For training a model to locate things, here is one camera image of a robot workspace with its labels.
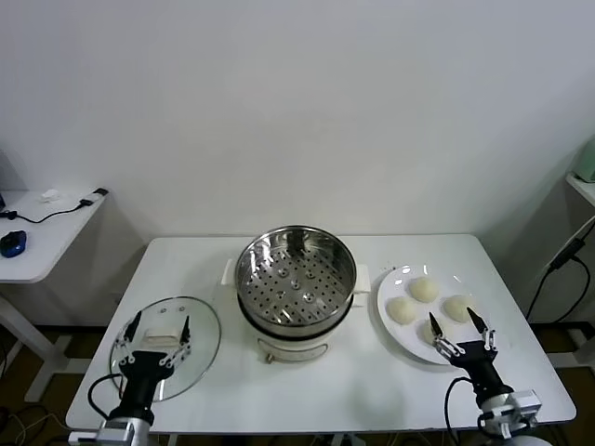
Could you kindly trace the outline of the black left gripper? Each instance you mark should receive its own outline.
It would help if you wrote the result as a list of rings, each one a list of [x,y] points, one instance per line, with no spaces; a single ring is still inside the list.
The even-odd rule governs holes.
[[[138,418],[153,421],[152,402],[155,389],[168,379],[174,369],[192,352],[190,317],[187,316],[181,330],[178,345],[169,353],[137,350],[140,340],[139,326],[142,311],[129,320],[113,342],[113,367],[119,367],[126,378],[126,386],[120,404],[109,414],[109,419]]]

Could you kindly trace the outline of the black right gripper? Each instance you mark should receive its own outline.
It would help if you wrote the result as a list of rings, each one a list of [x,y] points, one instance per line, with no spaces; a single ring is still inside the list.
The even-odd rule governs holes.
[[[458,344],[451,342],[444,335],[438,320],[430,312],[432,345],[443,358],[453,359],[453,365],[468,374],[477,402],[485,402],[499,395],[509,394],[511,387],[502,381],[494,366],[497,353],[496,331],[490,329],[483,318],[471,307],[467,307],[467,312],[483,341]]]

